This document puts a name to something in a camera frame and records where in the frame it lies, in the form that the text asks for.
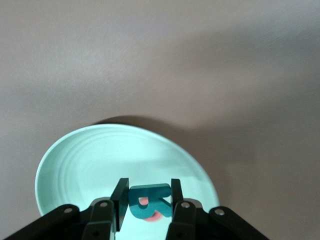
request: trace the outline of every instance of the gray background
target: gray background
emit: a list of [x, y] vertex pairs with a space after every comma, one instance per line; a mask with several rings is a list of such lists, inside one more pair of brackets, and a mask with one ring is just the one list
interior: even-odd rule
[[1, 1], [0, 239], [40, 216], [46, 150], [113, 117], [269, 238], [319, 239], [319, 66], [320, 1]]

